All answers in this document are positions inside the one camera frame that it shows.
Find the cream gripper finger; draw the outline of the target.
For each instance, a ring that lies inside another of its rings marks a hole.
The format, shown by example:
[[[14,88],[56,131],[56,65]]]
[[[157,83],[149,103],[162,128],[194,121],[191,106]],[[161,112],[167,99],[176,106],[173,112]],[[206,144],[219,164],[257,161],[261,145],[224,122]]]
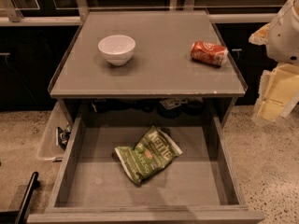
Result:
[[[257,125],[287,118],[299,102],[299,66],[279,63],[272,71],[264,70],[258,93],[252,116]]]
[[[254,45],[265,45],[267,43],[267,35],[268,35],[268,30],[269,30],[270,24],[267,23],[263,27],[261,27],[259,30],[254,32],[250,37],[249,37],[249,42]]]

